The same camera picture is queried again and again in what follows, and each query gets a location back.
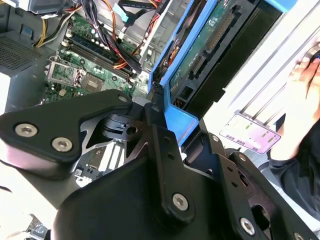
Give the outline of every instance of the finger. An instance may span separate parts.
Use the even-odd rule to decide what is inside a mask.
[[[298,81],[302,73],[307,69],[309,66],[310,59],[308,57],[304,57],[300,64],[295,65],[294,69],[292,70],[289,78],[293,81]]]
[[[313,61],[314,65],[317,67],[314,69],[314,77],[310,83],[308,93],[306,96],[306,100],[315,106],[319,106],[320,103],[320,59],[316,59]]]
[[[313,77],[319,67],[320,59],[315,59],[310,66],[302,73],[299,78],[299,81],[304,83],[310,83],[313,80]]]

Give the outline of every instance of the green circuit board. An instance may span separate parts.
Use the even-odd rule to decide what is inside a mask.
[[[78,54],[68,50],[65,47],[61,47],[59,50],[59,56],[62,60],[69,62],[72,66],[76,66],[86,71],[87,76],[93,76],[94,79],[99,79],[103,82],[101,91],[108,89],[118,89],[123,91],[125,94],[131,97],[146,97],[148,92],[148,85],[146,82],[141,81],[140,79],[134,79],[134,82],[125,80],[122,77],[119,77],[107,69],[104,69],[92,61],[89,61]],[[55,79],[70,80],[74,76],[74,70],[72,68],[67,68],[57,65],[54,68],[52,77]],[[91,94],[92,91],[89,91],[83,86],[69,86],[61,85],[57,88],[57,83],[51,82],[49,88],[47,89],[43,100],[46,103],[56,102],[62,99],[70,99],[73,97],[84,96]],[[60,90],[65,90],[65,94],[61,96]]]
[[[172,77],[170,81],[171,92],[174,91],[178,86],[179,79],[183,78],[187,73],[190,72],[191,67],[200,57],[204,47],[209,44],[211,38],[213,37],[213,32],[224,18],[226,12],[229,11],[231,4],[233,4],[232,0],[222,0],[216,5],[198,37],[194,41],[190,50]]]
[[[92,41],[93,43],[100,43],[96,30],[87,22],[85,18],[79,14],[75,14],[72,16],[70,23],[72,34],[76,34],[83,39]],[[132,53],[137,47],[136,44],[131,44],[130,42],[126,42],[124,40],[121,42],[120,46],[129,53]]]

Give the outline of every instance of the metal arm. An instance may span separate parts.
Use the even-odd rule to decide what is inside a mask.
[[[124,166],[60,206],[54,240],[317,239],[250,160],[225,151],[203,122],[182,148],[183,164],[162,96],[156,88],[140,106],[108,90],[0,117],[2,161],[56,181],[87,151],[127,141]]]

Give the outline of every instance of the blue plastic bracket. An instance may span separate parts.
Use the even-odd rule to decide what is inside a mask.
[[[267,3],[283,13],[289,12],[298,0],[265,0]]]
[[[182,45],[179,53],[175,57],[173,63],[168,68],[166,74],[164,75],[163,79],[161,80],[160,84],[164,88],[164,114],[167,127],[170,131],[175,133],[175,137],[177,139],[179,147],[185,142],[185,140],[189,137],[192,131],[197,127],[199,124],[199,120],[183,111],[182,109],[174,106],[171,104],[171,96],[170,96],[170,80],[174,76],[175,72],[177,71],[178,67],[180,66],[181,62],[184,60],[185,56],[187,55],[189,49],[192,47],[193,43],[197,39],[200,31],[202,30],[203,26],[206,24],[208,18],[210,17],[212,11],[214,10],[218,0],[208,1],[200,16],[198,17],[197,21],[195,22],[191,32],[189,33],[188,37],[186,38],[184,44]],[[170,47],[170,43],[174,40],[179,28],[184,22],[184,19],[187,17],[187,14],[193,4],[194,0],[192,0],[187,9],[184,11],[183,16],[180,19],[177,27],[175,28],[168,44],[166,45],[164,51],[162,52],[161,56],[159,57],[157,63],[155,64],[149,78],[148,89],[151,89],[152,82],[153,82],[153,74],[160,64],[161,60],[165,56],[165,53],[168,51]]]

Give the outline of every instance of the screw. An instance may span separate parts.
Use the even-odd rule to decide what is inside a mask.
[[[36,126],[29,123],[22,123],[15,127],[15,133],[21,137],[30,138],[38,133]]]
[[[240,224],[241,224],[241,227],[243,228],[243,230],[245,230],[245,232],[247,234],[249,234],[250,236],[255,235],[255,233],[256,233],[255,228],[248,219],[242,217],[240,219]]]
[[[69,152],[73,145],[72,142],[65,137],[57,137],[52,141],[52,147],[58,152]]]
[[[304,240],[304,238],[297,232],[294,233],[295,240]]]
[[[219,142],[219,138],[215,135],[212,135],[213,140],[215,140],[216,142]]]
[[[243,156],[242,154],[239,154],[239,158],[242,160],[242,161],[246,161],[246,157],[245,156]]]
[[[122,102],[128,102],[128,100],[124,96],[119,96],[118,97]]]
[[[156,112],[160,112],[160,109],[157,106],[152,106],[151,107],[153,110],[155,110]]]
[[[188,209],[188,200],[185,196],[180,193],[176,193],[172,197],[173,204],[181,211],[186,211]]]

